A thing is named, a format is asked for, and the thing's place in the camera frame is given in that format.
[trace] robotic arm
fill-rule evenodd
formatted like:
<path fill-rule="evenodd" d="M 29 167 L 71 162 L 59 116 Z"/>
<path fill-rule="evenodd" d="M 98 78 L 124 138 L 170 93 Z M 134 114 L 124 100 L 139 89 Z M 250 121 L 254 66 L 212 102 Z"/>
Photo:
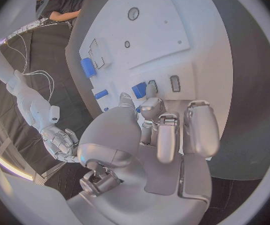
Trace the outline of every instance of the robotic arm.
<path fill-rule="evenodd" d="M 42 135 L 47 151 L 60 161 L 78 163 L 73 147 L 78 139 L 73 131 L 62 131 L 55 126 L 60 118 L 60 108 L 51 106 L 36 90 L 30 88 L 24 75 L 14 70 L 0 51 L 0 80 L 7 90 L 17 97 L 19 111 L 26 122 Z"/>

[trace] round hole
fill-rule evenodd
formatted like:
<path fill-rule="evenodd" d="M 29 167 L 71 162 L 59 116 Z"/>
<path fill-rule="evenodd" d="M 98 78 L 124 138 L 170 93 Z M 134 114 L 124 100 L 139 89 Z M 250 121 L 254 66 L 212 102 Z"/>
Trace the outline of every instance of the round hole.
<path fill-rule="evenodd" d="M 125 41 L 124 46 L 128 49 L 131 46 L 131 44 L 129 41 Z"/>
<path fill-rule="evenodd" d="M 133 7 L 128 12 L 128 18 L 131 21 L 136 20 L 139 17 L 139 14 L 140 14 L 139 9 Z"/>

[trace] light strip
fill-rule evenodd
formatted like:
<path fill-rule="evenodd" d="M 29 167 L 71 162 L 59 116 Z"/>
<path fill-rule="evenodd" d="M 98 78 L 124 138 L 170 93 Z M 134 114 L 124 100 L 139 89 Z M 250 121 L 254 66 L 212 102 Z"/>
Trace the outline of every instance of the light strip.
<path fill-rule="evenodd" d="M 25 179 L 28 179 L 30 181 L 33 181 L 33 177 L 32 176 L 30 176 L 30 175 L 28 175 L 28 174 L 26 174 L 26 173 L 24 173 L 24 172 L 22 172 L 22 171 L 20 171 L 20 170 L 18 170 L 16 168 L 14 168 L 10 164 L 8 164 L 6 161 L 4 161 L 1 157 L 0 157 L 0 164 L 2 166 L 4 166 L 6 169 L 8 169 L 11 172 L 15 173 L 16 175 L 21 176 L 21 177 L 23 177 Z"/>

